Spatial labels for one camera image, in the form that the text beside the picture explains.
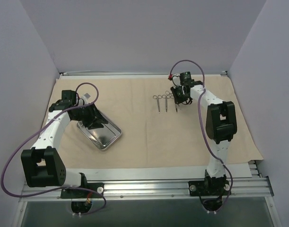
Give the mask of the steel surgical forceps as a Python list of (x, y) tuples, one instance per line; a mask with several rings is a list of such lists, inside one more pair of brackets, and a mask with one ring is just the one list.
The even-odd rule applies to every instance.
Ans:
[(167, 98), (170, 98), (170, 99), (174, 98), (173, 94), (170, 91), (168, 91), (168, 90), (165, 92), (165, 95), (166, 95)]

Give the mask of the beige cloth wrap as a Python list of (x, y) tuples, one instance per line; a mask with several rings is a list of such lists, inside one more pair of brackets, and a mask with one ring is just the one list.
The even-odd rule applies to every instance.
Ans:
[(205, 166), (209, 152), (203, 140), (196, 102), (183, 105), (178, 113), (173, 100), (168, 112), (160, 100), (158, 113), (153, 95), (171, 87), (159, 79), (59, 79), (50, 103), (63, 90), (89, 93), (97, 108), (122, 130), (122, 136), (106, 151), (100, 151), (70, 122), (61, 139), (58, 153), (67, 168), (149, 168)]

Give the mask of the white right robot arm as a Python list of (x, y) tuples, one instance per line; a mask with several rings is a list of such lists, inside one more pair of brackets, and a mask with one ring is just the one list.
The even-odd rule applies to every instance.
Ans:
[(236, 110), (231, 101), (216, 97), (201, 81), (192, 81), (170, 88), (175, 104), (197, 101), (198, 117), (205, 145), (210, 153), (203, 190), (214, 195), (220, 189), (228, 191), (226, 159), (228, 147), (237, 132)]

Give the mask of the steel curved scissors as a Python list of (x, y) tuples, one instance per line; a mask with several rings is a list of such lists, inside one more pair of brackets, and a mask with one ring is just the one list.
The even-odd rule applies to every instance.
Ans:
[(165, 100), (165, 112), (168, 112), (168, 99), (170, 99), (170, 95), (162, 95), (162, 98)]

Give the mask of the steel instrument tray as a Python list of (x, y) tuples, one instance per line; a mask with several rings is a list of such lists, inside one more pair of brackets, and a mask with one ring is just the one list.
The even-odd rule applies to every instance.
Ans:
[(97, 129), (88, 129), (82, 122), (78, 122), (77, 128), (100, 151), (106, 151), (109, 149), (122, 136), (122, 130), (112, 121), (108, 124), (103, 124), (102, 128)]

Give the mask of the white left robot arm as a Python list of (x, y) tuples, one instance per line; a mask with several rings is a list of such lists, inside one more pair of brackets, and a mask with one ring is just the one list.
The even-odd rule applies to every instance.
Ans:
[(76, 91), (62, 91), (61, 99), (50, 106), (37, 141), (21, 153), (29, 187), (68, 186), (77, 198), (88, 194), (82, 174), (69, 172), (58, 153), (64, 131), (71, 121), (82, 122), (89, 129), (103, 128), (108, 123), (95, 104), (79, 101)]

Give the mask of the steel surgical scissors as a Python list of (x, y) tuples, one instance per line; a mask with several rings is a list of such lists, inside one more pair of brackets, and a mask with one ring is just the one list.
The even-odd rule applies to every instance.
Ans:
[(162, 99), (161, 95), (153, 95), (153, 99), (156, 100), (158, 113), (160, 113), (160, 99)]

